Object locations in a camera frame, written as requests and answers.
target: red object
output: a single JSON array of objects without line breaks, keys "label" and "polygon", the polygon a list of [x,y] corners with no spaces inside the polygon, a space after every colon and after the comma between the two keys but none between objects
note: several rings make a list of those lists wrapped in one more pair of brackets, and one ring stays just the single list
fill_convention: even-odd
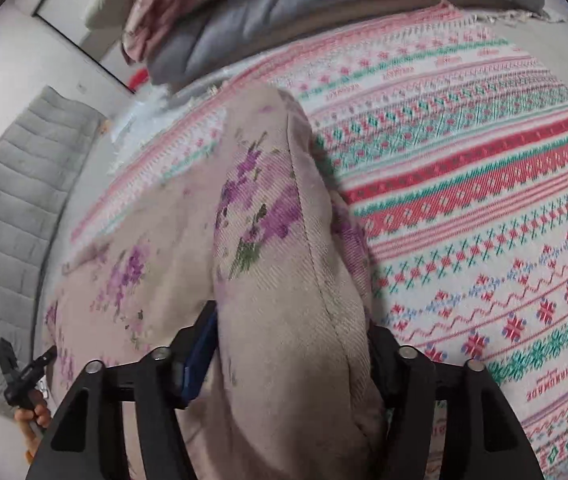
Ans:
[{"label": "red object", "polygon": [[130,80],[128,81],[128,88],[131,92],[137,92],[137,89],[146,83],[150,79],[148,75],[148,69],[146,67],[142,68],[138,72],[133,75]]}]

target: purple flower print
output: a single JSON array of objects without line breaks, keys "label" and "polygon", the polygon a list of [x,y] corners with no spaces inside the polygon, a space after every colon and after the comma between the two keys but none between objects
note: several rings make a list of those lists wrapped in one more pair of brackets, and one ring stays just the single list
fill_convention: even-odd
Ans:
[{"label": "purple flower print", "polygon": [[246,177],[242,177],[239,180],[238,186],[240,187],[238,198],[241,199],[244,211],[248,211],[248,209],[253,207],[253,197],[255,196],[255,193],[259,191],[261,186],[257,180]]},{"label": "purple flower print", "polygon": [[217,207],[217,218],[215,219],[215,229],[222,227],[222,219],[226,218],[228,206],[237,200],[239,187],[234,180],[227,180],[222,187],[222,196]]},{"label": "purple flower print", "polygon": [[283,190],[270,209],[262,204],[253,217],[253,223],[240,238],[229,279],[250,269],[259,260],[261,248],[272,237],[286,238],[291,224],[301,217],[297,188],[292,184]]},{"label": "purple flower print", "polygon": [[51,305],[46,310],[46,316],[44,317],[44,323],[48,327],[50,332],[54,332],[55,324],[57,323],[57,307],[59,302],[57,300],[53,301]]},{"label": "purple flower print", "polygon": [[62,348],[58,353],[57,359],[60,366],[62,386],[68,390],[75,380],[75,357],[68,352],[67,348]]},{"label": "purple flower print", "polygon": [[367,273],[368,270],[363,264],[368,254],[364,231],[346,208],[334,202],[331,233],[342,243],[343,260],[349,274],[355,278],[360,272]]},{"label": "purple flower print", "polygon": [[[105,293],[104,290],[99,291],[90,309],[106,311],[109,304],[104,300],[112,301],[115,305],[115,313],[113,314],[113,320],[115,320],[121,311],[126,292],[132,291],[144,277],[148,254],[149,248],[139,244],[132,247],[128,258],[126,258],[126,251],[123,251],[110,272]],[[124,270],[121,270],[124,260],[126,265]]]},{"label": "purple flower print", "polygon": [[290,176],[290,164],[279,153],[269,153],[259,174],[259,187],[269,190],[276,182]]},{"label": "purple flower print", "polygon": [[122,276],[122,286],[136,285],[142,279],[144,275],[144,262],[142,259],[145,258],[141,248],[139,246],[133,247],[130,256],[128,256],[126,270]]},{"label": "purple flower print", "polygon": [[249,173],[257,166],[257,159],[261,155],[261,150],[249,150],[246,154],[246,160],[237,166],[237,178],[241,178],[245,173]]},{"label": "purple flower print", "polygon": [[297,188],[291,184],[275,200],[261,222],[263,229],[262,243],[267,242],[275,235],[281,239],[286,238],[290,225],[298,221],[301,216],[302,209]]}]

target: metal screw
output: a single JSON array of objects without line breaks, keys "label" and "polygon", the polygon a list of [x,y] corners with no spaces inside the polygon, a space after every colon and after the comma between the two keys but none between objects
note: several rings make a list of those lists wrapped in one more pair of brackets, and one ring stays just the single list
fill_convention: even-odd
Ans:
[{"label": "metal screw", "polygon": [[477,359],[469,359],[466,362],[466,366],[468,366],[474,372],[481,372],[484,370],[484,363],[478,361]]},{"label": "metal screw", "polygon": [[167,346],[160,346],[159,348],[153,350],[153,359],[155,359],[155,361],[162,361],[164,359],[167,359],[170,355],[171,349]]},{"label": "metal screw", "polygon": [[96,374],[104,367],[101,361],[91,361],[86,365],[86,372],[90,374]]},{"label": "metal screw", "polygon": [[415,359],[417,357],[417,350],[412,346],[402,346],[399,352],[404,359]]}]

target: red stripe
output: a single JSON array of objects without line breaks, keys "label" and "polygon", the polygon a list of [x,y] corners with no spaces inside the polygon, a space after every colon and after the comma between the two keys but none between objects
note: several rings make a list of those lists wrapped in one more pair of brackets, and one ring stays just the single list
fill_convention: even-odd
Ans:
[{"label": "red stripe", "polygon": [[[568,146],[565,147],[565,149],[562,150],[562,152],[554,153],[554,155],[567,155],[567,154],[568,154]],[[546,157],[547,157],[546,154],[539,155],[536,158],[529,159],[529,161],[534,163],[535,160],[539,160],[540,158],[543,160]],[[550,167],[545,167],[544,172],[546,173],[548,170],[553,171],[557,166],[564,167],[567,164],[568,164],[568,157],[564,158],[563,160],[558,160],[558,158],[554,157],[553,164]],[[453,189],[443,190],[442,192],[439,192],[431,197],[428,197],[429,200],[428,202],[425,202],[426,198],[424,198],[412,202],[409,205],[401,204],[394,208],[388,208],[380,212],[372,213],[371,215],[364,217],[367,234],[370,237],[375,237],[382,234],[382,232],[395,231],[403,224],[412,225],[417,223],[418,221],[423,221],[425,219],[426,220],[433,219],[439,214],[443,214],[449,211],[453,211],[456,208],[461,208],[463,206],[469,205],[470,203],[476,202],[489,195],[495,195],[498,192],[501,192],[501,190],[504,187],[513,186],[515,183],[523,184],[524,182],[526,182],[526,180],[514,180],[512,177],[513,173],[512,170],[513,168],[516,167],[517,164],[511,164],[507,168],[502,168],[501,170],[496,170],[493,172],[492,176],[494,180],[497,180],[501,174],[509,175],[506,180],[500,183],[499,187],[493,187],[492,189],[489,189],[487,180],[491,177],[491,174],[487,174],[485,176],[476,177],[474,180],[470,182],[464,182],[454,187]],[[526,179],[529,180],[538,175],[539,172],[532,173],[528,175]],[[395,246],[397,246],[397,248],[404,250],[405,248],[407,248],[408,244],[418,242],[423,238],[428,238],[429,243],[432,243],[433,236],[445,235],[446,230],[449,229],[450,227],[464,228],[465,227],[464,221],[466,219],[470,219],[472,222],[477,223],[477,221],[482,218],[483,211],[490,212],[491,209],[497,208],[499,209],[498,216],[503,216],[507,214],[508,208],[511,208],[513,206],[517,208],[520,206],[520,204],[530,203],[533,199],[539,201],[541,200],[541,198],[538,198],[539,194],[544,193],[547,190],[549,190],[550,192],[549,194],[554,194],[567,186],[568,186],[568,172],[554,176],[553,178],[544,181],[538,186],[535,186],[531,189],[526,189],[524,192],[511,194],[510,196],[500,200],[499,202],[488,205],[486,208],[479,208],[478,210],[468,212],[467,214],[462,215],[461,217],[451,219],[449,221],[443,222],[442,224],[433,226],[432,228],[429,228],[424,232],[417,232],[412,236],[409,235],[407,237],[395,238],[394,240],[389,240],[387,242],[379,244],[378,246],[373,248],[373,254],[378,253],[379,251],[382,250],[393,250]],[[477,193],[472,192],[472,189],[474,187],[478,189]],[[457,193],[460,192],[461,190],[464,190],[466,192],[466,196],[454,202]],[[449,203],[446,205],[440,205],[443,198],[448,198]],[[422,213],[421,208],[419,207],[424,203],[432,205],[432,207],[428,211],[428,214]],[[397,222],[397,219],[395,218],[389,218],[389,216],[393,214],[394,217],[397,217],[397,212],[404,212],[402,218],[403,224]]]},{"label": "red stripe", "polygon": [[[561,181],[560,186],[556,186],[555,181]],[[477,226],[490,222],[501,216],[506,216],[519,210],[522,204],[530,204],[531,202],[540,202],[557,194],[558,192],[568,187],[568,173],[553,177],[541,184],[539,187],[528,189],[524,193],[517,193],[508,198],[504,198],[499,202],[495,202],[486,208],[481,208],[464,215],[449,220],[441,225],[420,231],[419,233],[408,236],[395,238],[379,244],[377,246],[369,243],[371,256],[382,259],[396,258],[403,254],[411,253],[423,249],[424,247],[432,246],[447,238],[457,237],[463,232],[474,229]],[[464,223],[464,220],[469,219],[470,222]]]},{"label": "red stripe", "polygon": [[551,139],[566,132],[568,132],[568,119],[557,121],[557,123],[546,124],[545,126],[540,126],[526,132],[512,134],[502,139],[495,139],[486,144],[469,148],[464,152],[447,156],[411,173],[404,173],[381,182],[366,184],[366,186],[352,189],[346,193],[345,200],[349,204],[354,204],[387,194],[391,191],[417,186],[474,164],[480,160],[484,160],[485,158],[510,152],[522,146],[532,144],[533,142]]}]

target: gray cushion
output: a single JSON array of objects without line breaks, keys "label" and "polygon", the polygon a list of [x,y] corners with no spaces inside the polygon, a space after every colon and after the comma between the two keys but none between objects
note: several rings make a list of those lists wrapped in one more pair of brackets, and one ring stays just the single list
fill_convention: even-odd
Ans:
[{"label": "gray cushion", "polygon": [[[461,6],[523,8],[539,12],[544,0],[449,0]],[[439,0],[222,0],[180,20],[152,54],[156,84],[180,88],[212,70],[266,48],[379,14],[427,7]]]},{"label": "gray cushion", "polygon": [[[0,139],[0,337],[33,358],[42,268],[104,117],[45,88]],[[8,413],[0,372],[0,413]]]}]

